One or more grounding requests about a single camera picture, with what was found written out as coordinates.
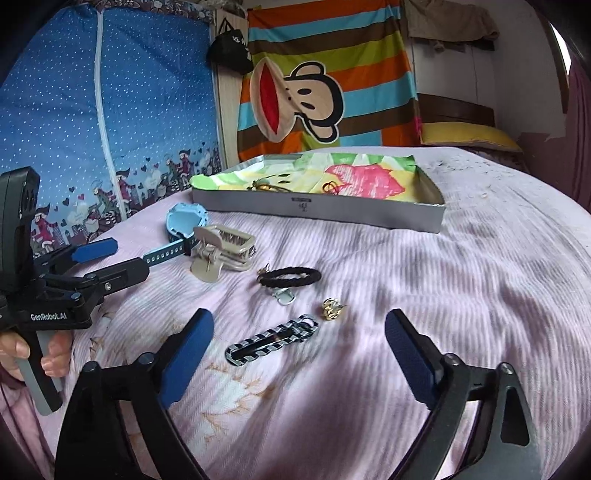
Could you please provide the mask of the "left hand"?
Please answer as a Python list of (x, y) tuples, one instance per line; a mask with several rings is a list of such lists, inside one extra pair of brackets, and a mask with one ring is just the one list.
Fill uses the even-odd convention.
[[(73, 335), (71, 331), (56, 332), (48, 343), (48, 354), (41, 359), (45, 374), (53, 378), (64, 377), (70, 366)], [(16, 360), (27, 360), (29, 345), (15, 332), (1, 334), (1, 365), (13, 378), (23, 381), (24, 377)]]

